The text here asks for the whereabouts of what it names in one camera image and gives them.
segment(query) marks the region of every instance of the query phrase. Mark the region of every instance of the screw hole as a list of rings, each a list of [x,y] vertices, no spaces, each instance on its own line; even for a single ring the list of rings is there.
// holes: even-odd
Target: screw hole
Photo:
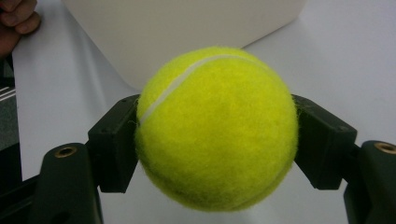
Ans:
[[[375,143],[375,147],[383,152],[396,155],[396,146],[388,143]]]
[[[56,158],[64,158],[71,156],[77,152],[77,149],[75,147],[64,147],[55,152],[55,157]]]

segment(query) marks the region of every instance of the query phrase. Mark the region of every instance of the white table surface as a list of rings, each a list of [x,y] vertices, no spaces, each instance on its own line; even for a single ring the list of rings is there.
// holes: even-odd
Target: white table surface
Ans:
[[[23,178],[50,149],[85,143],[119,99],[117,75],[60,0],[41,0],[40,30],[14,51]],[[366,140],[396,142],[396,2],[309,0],[299,19],[246,47],[293,93],[325,107]],[[270,197],[238,213],[202,213],[163,196],[138,165],[125,194],[101,194],[106,223],[347,223],[343,191],[312,189],[294,165]]]

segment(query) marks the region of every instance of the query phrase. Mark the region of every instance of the finger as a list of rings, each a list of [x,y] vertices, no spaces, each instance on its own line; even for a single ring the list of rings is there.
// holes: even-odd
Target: finger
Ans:
[[[30,34],[38,28],[40,22],[40,16],[36,12],[34,12],[28,20],[23,21],[15,26],[15,31],[21,35]]]
[[[6,12],[11,12],[17,8],[22,0],[0,0],[0,8]]]
[[[36,5],[36,0],[23,0],[14,11],[3,13],[1,21],[6,26],[16,26],[32,16]]]
[[[14,29],[0,24],[0,60],[11,53],[20,39],[21,35],[15,32]]]

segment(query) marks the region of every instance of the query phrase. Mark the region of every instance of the white box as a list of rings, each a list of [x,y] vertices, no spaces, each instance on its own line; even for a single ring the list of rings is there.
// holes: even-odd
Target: white box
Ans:
[[[132,87],[177,55],[242,48],[298,17],[305,0],[63,0]]]

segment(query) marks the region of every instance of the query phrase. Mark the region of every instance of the fuzzy felt surface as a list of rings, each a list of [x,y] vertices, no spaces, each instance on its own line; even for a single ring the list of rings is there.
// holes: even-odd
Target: fuzzy felt surface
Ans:
[[[212,47],[175,58],[143,90],[137,118],[136,150],[151,181],[203,211],[235,211],[261,201],[297,150],[298,121],[287,86],[241,49]]]

